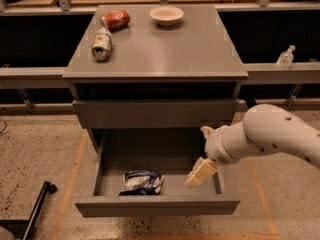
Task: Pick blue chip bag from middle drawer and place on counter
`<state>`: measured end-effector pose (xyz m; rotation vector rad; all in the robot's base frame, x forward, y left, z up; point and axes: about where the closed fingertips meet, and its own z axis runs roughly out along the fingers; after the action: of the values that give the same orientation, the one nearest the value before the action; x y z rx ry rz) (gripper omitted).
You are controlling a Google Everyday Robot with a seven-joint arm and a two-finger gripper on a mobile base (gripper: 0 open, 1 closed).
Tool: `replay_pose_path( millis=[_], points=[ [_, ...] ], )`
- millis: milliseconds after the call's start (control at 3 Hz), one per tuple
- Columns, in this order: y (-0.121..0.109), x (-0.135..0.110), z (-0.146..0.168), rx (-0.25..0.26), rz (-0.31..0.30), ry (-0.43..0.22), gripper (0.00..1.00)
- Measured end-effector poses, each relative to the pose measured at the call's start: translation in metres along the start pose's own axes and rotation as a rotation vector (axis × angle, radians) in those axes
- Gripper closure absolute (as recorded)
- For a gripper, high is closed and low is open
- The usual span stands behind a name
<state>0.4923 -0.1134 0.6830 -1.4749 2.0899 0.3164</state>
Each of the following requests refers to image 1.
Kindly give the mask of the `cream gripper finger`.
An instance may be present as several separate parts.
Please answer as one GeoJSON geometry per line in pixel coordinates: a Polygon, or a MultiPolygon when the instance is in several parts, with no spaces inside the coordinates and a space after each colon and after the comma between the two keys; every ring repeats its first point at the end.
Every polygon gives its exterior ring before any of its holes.
{"type": "Polygon", "coordinates": [[[198,158],[188,174],[185,185],[195,188],[217,173],[217,165],[209,158],[198,158]]]}

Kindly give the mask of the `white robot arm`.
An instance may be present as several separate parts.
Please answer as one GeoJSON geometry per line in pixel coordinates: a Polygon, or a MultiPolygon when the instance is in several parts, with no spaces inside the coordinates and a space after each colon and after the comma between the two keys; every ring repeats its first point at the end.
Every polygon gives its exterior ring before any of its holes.
{"type": "Polygon", "coordinates": [[[205,138],[206,158],[199,158],[187,176],[185,185],[189,188],[215,175],[219,166],[278,152],[320,168],[320,131],[278,106],[256,105],[238,123],[217,129],[202,126],[200,130],[205,138]]]}

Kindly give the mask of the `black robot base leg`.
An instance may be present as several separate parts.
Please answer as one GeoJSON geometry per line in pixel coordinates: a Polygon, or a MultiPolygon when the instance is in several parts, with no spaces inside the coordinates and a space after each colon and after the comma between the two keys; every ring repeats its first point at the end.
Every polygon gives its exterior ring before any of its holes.
{"type": "Polygon", "coordinates": [[[28,219],[1,219],[0,240],[31,240],[33,231],[48,194],[57,191],[55,184],[45,181],[28,219]]]}

